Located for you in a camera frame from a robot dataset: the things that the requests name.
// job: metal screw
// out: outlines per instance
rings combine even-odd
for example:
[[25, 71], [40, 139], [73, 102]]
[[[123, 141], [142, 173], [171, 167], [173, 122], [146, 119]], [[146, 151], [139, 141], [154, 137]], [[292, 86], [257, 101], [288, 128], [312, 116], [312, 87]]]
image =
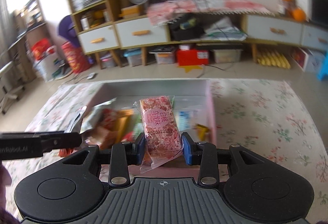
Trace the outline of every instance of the metal screw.
[[216, 183], [216, 179], [213, 177], [204, 177], [204, 178], [201, 178], [200, 182], [202, 184], [212, 185], [212, 184]]
[[127, 182], [127, 179], [124, 177], [114, 177], [111, 179], [111, 183], [116, 184], [116, 185], [124, 184], [126, 182]]

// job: crosshair mark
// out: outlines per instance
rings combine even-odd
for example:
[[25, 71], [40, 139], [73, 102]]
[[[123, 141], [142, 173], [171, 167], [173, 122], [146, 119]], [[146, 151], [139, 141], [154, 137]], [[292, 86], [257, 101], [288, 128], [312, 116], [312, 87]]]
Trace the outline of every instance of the crosshair mark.
[[169, 184], [169, 182], [163, 180], [163, 181], [159, 182], [159, 184], [162, 186], [166, 186]]

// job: pink package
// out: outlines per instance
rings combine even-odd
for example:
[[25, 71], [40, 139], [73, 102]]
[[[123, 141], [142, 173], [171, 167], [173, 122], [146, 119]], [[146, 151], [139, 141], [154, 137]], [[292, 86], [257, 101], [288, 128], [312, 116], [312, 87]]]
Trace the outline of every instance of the pink package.
[[168, 96], [142, 99], [140, 109], [148, 150], [140, 170], [144, 173], [180, 156], [182, 142]]

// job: floral bedsheet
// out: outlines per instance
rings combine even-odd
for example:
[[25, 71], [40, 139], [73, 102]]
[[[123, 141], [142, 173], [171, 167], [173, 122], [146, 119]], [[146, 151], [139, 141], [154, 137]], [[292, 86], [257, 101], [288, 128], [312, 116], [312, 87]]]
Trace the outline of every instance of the floral bedsheet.
[[[41, 131], [48, 127], [52, 131], [61, 130], [67, 125], [61, 115], [73, 114], [87, 105], [101, 85], [98, 82], [63, 86], [27, 130]], [[212, 94], [218, 147], [228, 148], [238, 143], [302, 175], [312, 184], [315, 195], [307, 220], [310, 223], [328, 220], [328, 156], [313, 120], [292, 88], [280, 81], [212, 79]], [[57, 153], [52, 151], [42, 158], [4, 162], [13, 178], [12, 186], [7, 188], [9, 212], [19, 217], [14, 203], [18, 182], [59, 160]], [[226, 168], [220, 167], [220, 179], [227, 177]]]

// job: yellow star decoration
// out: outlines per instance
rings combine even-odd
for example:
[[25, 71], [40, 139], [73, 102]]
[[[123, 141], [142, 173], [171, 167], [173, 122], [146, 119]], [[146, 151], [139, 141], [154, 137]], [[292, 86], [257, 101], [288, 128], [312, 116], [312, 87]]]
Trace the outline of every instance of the yellow star decoration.
[[193, 69], [203, 69], [201, 66], [198, 66], [198, 65], [192, 65], [192, 66], [178, 66], [178, 67], [179, 67], [179, 68], [184, 68], [186, 73], [192, 71]]

